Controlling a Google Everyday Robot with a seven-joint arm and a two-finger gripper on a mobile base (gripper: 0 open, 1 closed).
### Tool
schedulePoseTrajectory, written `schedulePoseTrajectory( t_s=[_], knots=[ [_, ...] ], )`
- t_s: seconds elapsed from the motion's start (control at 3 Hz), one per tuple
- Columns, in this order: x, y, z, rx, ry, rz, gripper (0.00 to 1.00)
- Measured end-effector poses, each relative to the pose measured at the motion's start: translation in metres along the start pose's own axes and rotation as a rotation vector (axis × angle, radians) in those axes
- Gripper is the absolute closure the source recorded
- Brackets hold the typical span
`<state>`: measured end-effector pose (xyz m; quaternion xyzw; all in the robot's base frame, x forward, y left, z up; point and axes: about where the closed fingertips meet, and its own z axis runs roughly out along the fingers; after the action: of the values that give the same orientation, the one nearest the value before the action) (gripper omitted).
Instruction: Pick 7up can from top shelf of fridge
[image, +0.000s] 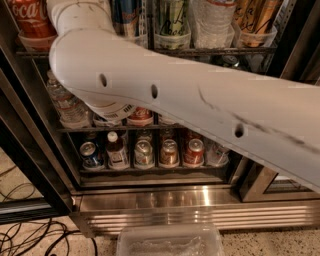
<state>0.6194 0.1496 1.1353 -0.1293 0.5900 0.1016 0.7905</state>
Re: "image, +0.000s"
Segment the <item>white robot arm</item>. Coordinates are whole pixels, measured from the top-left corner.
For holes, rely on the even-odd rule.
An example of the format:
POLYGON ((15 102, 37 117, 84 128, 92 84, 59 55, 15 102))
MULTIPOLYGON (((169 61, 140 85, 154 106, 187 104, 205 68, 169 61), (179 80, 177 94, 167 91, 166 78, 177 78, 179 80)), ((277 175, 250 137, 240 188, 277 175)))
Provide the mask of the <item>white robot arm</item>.
POLYGON ((320 88, 169 57, 116 35, 106 0, 47 0, 54 75, 90 106, 150 109, 320 190, 320 88))

